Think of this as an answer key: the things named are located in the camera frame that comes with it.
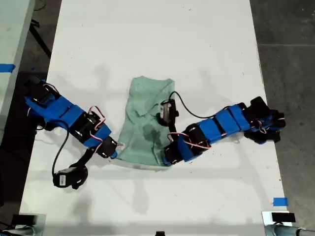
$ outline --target black clamp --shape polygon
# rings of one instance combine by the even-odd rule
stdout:
[[[263,144],[267,140],[274,141],[275,143],[280,141],[279,131],[267,131],[265,134],[259,131],[257,132],[245,131],[244,136],[248,139],[253,140],[257,144]]]
[[[110,136],[107,136],[106,139],[103,140],[102,145],[97,149],[97,154],[103,158],[111,157],[115,153],[116,147],[117,142]]]
[[[93,156],[94,151],[89,148],[84,155],[69,168],[58,171],[53,174],[53,183],[58,188],[67,188],[72,186],[73,189],[78,189],[88,177],[88,168],[85,164]]]
[[[202,147],[211,147],[210,141],[207,139],[207,137],[202,132],[200,126],[198,124],[191,124],[189,125],[184,132],[188,135],[188,137],[184,137],[184,140],[186,142],[190,142],[193,144],[200,145]],[[194,156],[200,155],[203,153],[206,149],[196,146],[190,147],[191,152]]]
[[[164,231],[157,231],[156,236],[165,236]]]
[[[29,79],[24,83],[23,94],[32,98],[33,102],[41,107],[46,107],[44,103],[53,95],[56,99],[60,97],[60,94],[52,89],[50,86],[46,86],[47,83],[40,80],[37,76],[29,76]]]
[[[249,107],[246,107],[244,103],[240,103],[239,107],[242,109],[243,115],[251,124],[251,127],[256,126],[256,120],[265,119],[271,115],[271,110],[261,97],[256,97],[251,100]]]
[[[161,112],[157,113],[157,121],[162,126],[167,126],[170,132],[176,132],[175,119],[179,116],[176,110],[176,104],[174,99],[169,99],[161,103]]]
[[[183,156],[178,149],[177,142],[171,142],[164,148],[165,159],[172,165],[183,160]]]
[[[70,133],[81,143],[84,143],[91,137],[90,132],[94,135],[95,124],[100,122],[100,117],[91,111],[90,114],[83,112],[79,118],[70,127]]]

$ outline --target crumpled fabric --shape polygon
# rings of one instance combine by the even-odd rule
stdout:
[[[150,166],[164,166],[163,149],[169,144],[168,127],[156,119],[160,104],[174,91],[171,79],[133,78],[126,105],[125,122],[118,142],[117,159]]]

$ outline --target cable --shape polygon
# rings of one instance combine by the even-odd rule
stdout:
[[[94,130],[97,130],[98,126],[100,126],[101,124],[103,124],[103,123],[106,121],[106,117],[105,117],[105,115],[103,114],[103,112],[100,110],[100,108],[98,108],[98,106],[91,106],[90,109],[89,109],[89,111],[88,111],[88,114],[91,113],[93,107],[95,107],[95,108],[98,110],[98,112],[101,114],[101,116],[104,118],[104,120],[101,120],[101,121],[94,127]]]
[[[100,138],[98,138],[98,137],[96,137],[96,136],[94,136],[92,133],[91,133],[91,131],[90,131],[90,136],[92,137],[92,138],[94,138],[94,139],[96,139],[96,140],[99,140],[100,141],[100,144],[97,146],[97,148],[95,149],[95,151],[94,151],[94,153],[96,153],[97,152],[97,150],[99,149],[99,147],[100,146],[102,146],[102,144],[103,144],[103,140],[102,139],[100,139]]]
[[[58,152],[57,152],[57,154],[56,154],[56,157],[55,157],[54,163],[53,163],[53,167],[52,167],[52,175],[54,176],[54,174],[55,174],[55,165],[56,165],[56,162],[57,162],[58,156],[59,156],[59,154],[60,154],[61,150],[63,149],[63,147],[64,147],[65,143],[67,142],[67,140],[68,140],[68,138],[69,138],[69,126],[68,126],[68,124],[67,124],[66,122],[64,122],[63,120],[60,120],[60,119],[53,119],[53,120],[51,120],[51,122],[61,122],[61,123],[63,123],[63,124],[65,125],[66,130],[67,130],[67,135],[66,135],[66,137],[65,137],[65,139],[64,139],[63,144],[61,144],[61,146],[60,146],[60,148],[59,148],[59,150],[58,150]]]
[[[6,224],[6,223],[4,223],[4,222],[2,222],[2,221],[0,221],[0,224],[2,224],[2,225],[5,225],[5,226],[7,226],[7,227],[13,227],[12,225],[9,225],[9,224]]]
[[[187,134],[185,134],[185,133],[171,132],[171,133],[169,133],[169,134],[167,135],[168,139],[169,139],[169,136],[172,135],[172,134],[184,135],[184,136],[186,136],[186,137],[189,138],[189,135],[187,135]],[[192,146],[195,146],[195,147],[198,147],[198,148],[204,148],[204,149],[210,149],[210,148],[211,148],[211,146],[205,147],[205,146],[201,146],[201,145],[198,145],[198,144],[193,144],[193,143],[191,143],[191,139],[190,139],[190,138],[189,138],[189,142],[187,142],[187,141],[184,140],[184,143],[189,144],[189,145],[192,145]]]
[[[179,99],[181,100],[181,102],[182,102],[183,106],[185,107],[185,109],[186,109],[191,115],[193,115],[194,117],[197,117],[197,118],[200,118],[200,119],[208,119],[208,118],[213,118],[213,117],[215,116],[215,115],[211,115],[211,116],[208,116],[208,117],[200,117],[200,116],[197,116],[196,114],[192,113],[192,112],[187,108],[187,106],[185,105],[184,101],[182,100],[182,97],[179,95],[178,92],[176,92],[176,91],[171,92],[171,94],[170,94],[168,100],[171,99],[171,97],[172,97],[173,94],[176,94],[176,95],[179,97]]]
[[[36,129],[36,131],[44,130],[45,127],[46,127],[46,124],[47,124],[47,123],[45,123],[45,126],[44,126],[44,127],[41,127],[40,129]]]
[[[263,133],[263,134],[266,134],[267,131],[266,131],[266,129],[264,127],[262,127],[262,122],[260,120],[258,120],[258,119],[257,119],[257,121],[258,121],[258,124],[259,124],[259,131],[261,133]]]
[[[43,86],[50,86],[50,87],[52,87],[57,93],[59,93],[59,91],[56,89],[56,87],[55,86],[53,86],[52,84],[50,84],[50,83],[45,83],[45,84],[43,84]]]
[[[29,116],[30,110],[31,108],[28,109],[28,113],[26,114],[27,117]]]
[[[42,9],[44,9],[46,7],[46,2],[44,2],[43,0],[39,0],[43,5],[38,8],[38,9],[34,9],[34,11],[41,11]]]
[[[5,229],[4,231],[0,231],[1,232],[1,236],[5,235],[5,236],[21,236],[21,235],[17,235],[14,233],[11,233],[10,231],[7,231],[7,229]]]

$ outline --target black cable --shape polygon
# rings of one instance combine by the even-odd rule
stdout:
[[[46,7],[46,2],[44,2],[43,0],[39,0],[43,5],[38,8],[38,9],[34,9],[34,11],[41,11],[42,9],[44,9]]]
[[[13,226],[13,225],[6,224],[6,223],[4,223],[4,222],[2,222],[2,221],[0,221],[0,224],[2,224],[2,225],[5,225],[5,226],[6,226],[6,228],[5,228],[4,230],[0,230],[0,233],[2,233],[2,232],[3,232],[3,231],[5,231],[5,230],[11,230],[11,229],[14,229],[14,226]]]
[[[9,232],[9,231],[0,231],[1,232],[1,234],[3,234],[3,235],[6,235],[6,236],[21,236],[21,235],[17,235],[17,234],[14,234],[14,233],[11,233],[11,232]]]
[[[6,223],[4,223],[4,222],[2,222],[2,221],[0,221],[0,224],[5,225],[5,226],[7,226],[7,227],[12,227],[12,225],[6,224]]]
[[[53,120],[51,120],[51,122],[60,122],[60,123],[63,123],[63,124],[65,125],[65,127],[66,127],[66,130],[67,130],[67,135],[66,135],[66,137],[65,137],[65,139],[64,139],[63,144],[61,144],[61,146],[60,146],[60,148],[59,148],[59,150],[58,150],[58,152],[57,152],[57,154],[56,154],[54,163],[53,163],[52,175],[54,176],[54,174],[55,174],[55,165],[56,165],[58,156],[59,156],[61,150],[63,149],[65,143],[67,142],[67,140],[68,140],[68,138],[69,138],[69,126],[68,126],[68,124],[67,124],[66,122],[64,122],[63,120],[60,120],[60,119],[53,119]]]
[[[41,79],[41,78],[40,78],[38,75],[36,75],[36,74],[34,74],[34,76],[36,76],[36,77],[39,78],[40,80],[43,80],[43,79]],[[52,84],[46,82],[46,80],[45,80],[45,84],[51,86],[51,87],[53,88],[53,90],[54,90],[56,93],[60,94],[60,93],[56,90],[55,86],[53,86]]]
[[[47,125],[47,122],[45,122],[45,126],[41,127],[40,129],[37,129],[37,128],[36,128],[36,131],[45,129],[45,128],[46,128],[46,125]]]
[[[40,78],[37,74],[33,74],[34,76],[36,76],[37,78],[39,78],[40,80],[44,80],[46,82],[45,79]]]
[[[172,97],[173,94],[176,94],[176,95],[179,97],[179,99],[181,100],[181,102],[182,102],[183,106],[185,107],[185,109],[186,109],[191,115],[193,115],[194,117],[197,117],[197,118],[200,118],[200,119],[208,119],[208,118],[213,118],[213,117],[215,116],[215,115],[211,115],[211,116],[208,116],[208,117],[200,117],[200,116],[197,116],[196,114],[192,113],[192,112],[187,108],[187,106],[185,105],[184,101],[182,100],[182,97],[179,95],[178,92],[176,92],[176,91],[171,92],[170,96],[168,97],[168,100],[171,99],[171,97]]]

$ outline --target red and white wire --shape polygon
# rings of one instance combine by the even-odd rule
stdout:
[[[263,133],[263,134],[266,134],[267,131],[266,131],[266,129],[265,129],[264,127],[262,127],[262,122],[261,122],[260,120],[257,120],[257,121],[258,121],[258,123],[259,123],[259,131],[260,131],[261,133]]]
[[[102,115],[102,117],[105,118],[105,115],[102,113],[102,111],[100,110],[100,108],[98,108],[98,106],[91,106],[90,109],[89,109],[89,111],[88,111],[88,114],[91,113],[93,107],[95,107],[95,108],[98,110],[98,112]]]
[[[169,134],[167,135],[167,137],[168,137],[169,140],[170,140],[169,136],[172,135],[172,134],[175,134],[175,135],[184,135],[184,136],[186,136],[186,137],[189,138],[189,135],[187,135],[187,134],[185,134],[185,133],[171,132],[171,133],[169,133]],[[193,144],[193,143],[191,143],[191,139],[190,139],[190,138],[189,138],[189,141],[190,141],[190,142],[187,142],[187,141],[184,140],[184,142],[185,142],[186,144],[189,144],[189,145],[192,145],[192,146],[195,146],[195,147],[198,147],[198,148],[204,148],[204,149],[210,149],[210,148],[211,148],[211,146],[210,146],[210,147],[205,147],[205,146],[201,146],[201,145],[198,145],[198,144]]]
[[[103,144],[103,140],[102,139],[100,139],[100,138],[98,138],[98,137],[96,137],[96,136],[94,136],[91,132],[90,132],[90,136],[92,137],[92,138],[94,138],[94,139],[96,139],[96,140],[99,140],[100,141],[100,144],[97,146],[97,148],[95,149],[95,151],[94,151],[94,153],[96,153],[97,152],[97,150],[99,149],[99,147],[100,146],[102,146],[102,144]]]
[[[29,116],[30,110],[31,108],[28,109],[28,113],[26,114],[27,117]]]
[[[103,120],[101,120],[101,121],[94,127],[94,130],[97,130],[97,128],[98,128],[101,124],[103,124],[103,123],[106,121],[106,117],[105,117],[105,115],[103,114],[103,112],[100,110],[100,108],[98,108],[98,106],[91,106],[90,109],[89,109],[89,111],[88,111],[88,114],[91,113],[93,107],[95,107],[95,108],[98,110],[98,112],[101,114],[101,116],[104,118]]]

